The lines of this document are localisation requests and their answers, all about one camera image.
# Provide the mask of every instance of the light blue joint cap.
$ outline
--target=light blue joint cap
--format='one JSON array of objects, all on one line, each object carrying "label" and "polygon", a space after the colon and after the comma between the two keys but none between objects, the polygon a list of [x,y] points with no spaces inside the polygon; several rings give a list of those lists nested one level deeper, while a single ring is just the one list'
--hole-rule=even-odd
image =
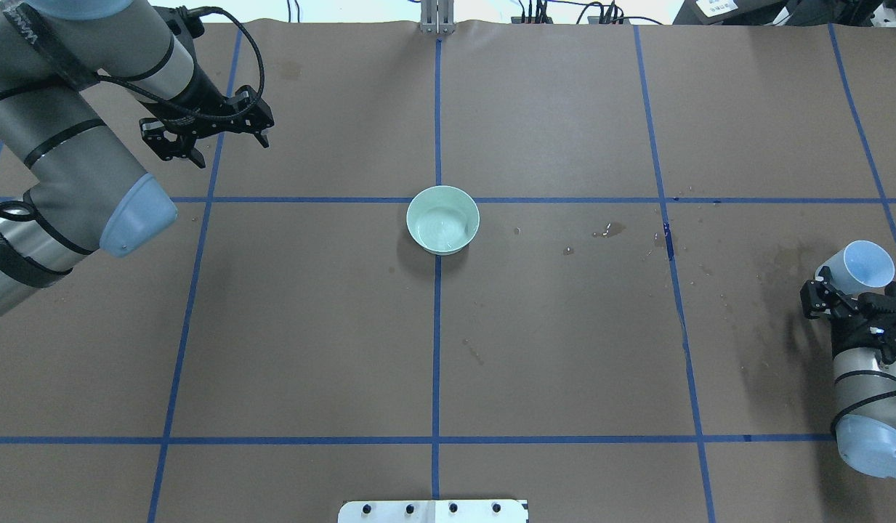
[{"label": "light blue joint cap", "polygon": [[839,454],[862,474],[896,477],[896,429],[866,416],[849,414],[836,427]]},{"label": "light blue joint cap", "polygon": [[102,231],[99,247],[124,258],[171,226],[176,215],[176,206],[154,175],[143,175],[116,206]]},{"label": "light blue joint cap", "polygon": [[25,0],[43,14],[63,20],[99,20],[116,15],[133,0]]}]

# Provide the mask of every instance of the sticker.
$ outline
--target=sticker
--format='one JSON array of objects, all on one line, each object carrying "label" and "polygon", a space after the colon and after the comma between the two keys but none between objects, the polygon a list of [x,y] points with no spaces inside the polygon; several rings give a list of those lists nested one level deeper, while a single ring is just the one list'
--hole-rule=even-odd
[{"label": "sticker", "polygon": [[734,0],[696,0],[696,4],[706,17],[716,17],[738,8]]}]

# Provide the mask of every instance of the white mounting plate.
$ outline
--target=white mounting plate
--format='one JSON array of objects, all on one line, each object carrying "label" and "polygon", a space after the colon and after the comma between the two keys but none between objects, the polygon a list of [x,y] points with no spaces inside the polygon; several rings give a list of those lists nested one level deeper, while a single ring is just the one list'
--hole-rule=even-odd
[{"label": "white mounting plate", "polygon": [[[457,510],[451,512],[452,504]],[[493,506],[499,506],[495,512]],[[370,511],[364,514],[364,507]],[[405,507],[412,506],[409,514]],[[405,500],[350,502],[338,513],[338,523],[528,523],[526,500]]]}]

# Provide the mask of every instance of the metal clamp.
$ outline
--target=metal clamp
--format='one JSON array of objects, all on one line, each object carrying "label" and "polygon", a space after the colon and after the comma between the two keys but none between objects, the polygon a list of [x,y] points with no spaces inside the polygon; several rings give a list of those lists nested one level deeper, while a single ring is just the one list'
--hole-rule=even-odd
[{"label": "metal clamp", "polygon": [[454,33],[454,0],[421,0],[422,33]]}]

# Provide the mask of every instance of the gray robot arm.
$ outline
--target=gray robot arm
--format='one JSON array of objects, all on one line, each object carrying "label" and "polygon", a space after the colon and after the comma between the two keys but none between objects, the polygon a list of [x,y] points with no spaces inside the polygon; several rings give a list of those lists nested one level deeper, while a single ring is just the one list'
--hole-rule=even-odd
[{"label": "gray robot arm", "polygon": [[0,3],[0,139],[39,180],[0,204],[0,315],[96,249],[127,255],[176,219],[169,196],[80,90],[99,80],[131,89],[155,116],[140,123],[142,138],[165,160],[204,165],[195,140],[222,130],[267,145],[274,122],[262,82],[227,98],[195,60],[198,18],[212,12],[224,14],[148,0]]},{"label": "gray robot arm", "polygon": [[800,298],[806,318],[825,312],[832,327],[839,454],[859,472],[896,477],[896,282],[884,292],[847,296],[823,267]]}]

